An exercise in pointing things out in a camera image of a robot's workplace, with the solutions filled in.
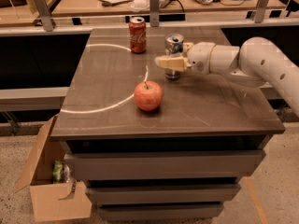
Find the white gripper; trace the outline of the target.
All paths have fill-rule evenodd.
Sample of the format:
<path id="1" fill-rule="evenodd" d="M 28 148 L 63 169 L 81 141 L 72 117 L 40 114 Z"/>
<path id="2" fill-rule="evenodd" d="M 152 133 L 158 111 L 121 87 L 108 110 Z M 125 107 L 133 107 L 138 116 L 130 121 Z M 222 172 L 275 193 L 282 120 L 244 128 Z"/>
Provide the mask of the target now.
<path id="1" fill-rule="evenodd" d="M 215 43 L 210 42 L 200 42 L 197 44 L 186 42 L 183 44 L 183 53 L 187 53 L 188 60 L 183 56 L 160 56 L 155 58 L 155 63 L 164 69 L 184 72 L 187 68 L 190 68 L 193 72 L 207 75 L 210 73 L 210 57 L 215 46 Z"/>

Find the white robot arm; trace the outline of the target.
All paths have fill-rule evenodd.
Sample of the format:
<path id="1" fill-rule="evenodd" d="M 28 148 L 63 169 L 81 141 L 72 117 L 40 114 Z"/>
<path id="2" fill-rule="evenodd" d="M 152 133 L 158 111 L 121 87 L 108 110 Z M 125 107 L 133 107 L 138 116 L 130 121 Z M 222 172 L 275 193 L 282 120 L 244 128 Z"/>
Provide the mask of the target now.
<path id="1" fill-rule="evenodd" d="M 186 43 L 182 52 L 168 52 L 157 57 L 155 63 L 178 72 L 192 69 L 202 75 L 221 75 L 248 87 L 269 83 L 299 116 L 299 67 L 265 38 L 250 38 L 240 47 Z"/>

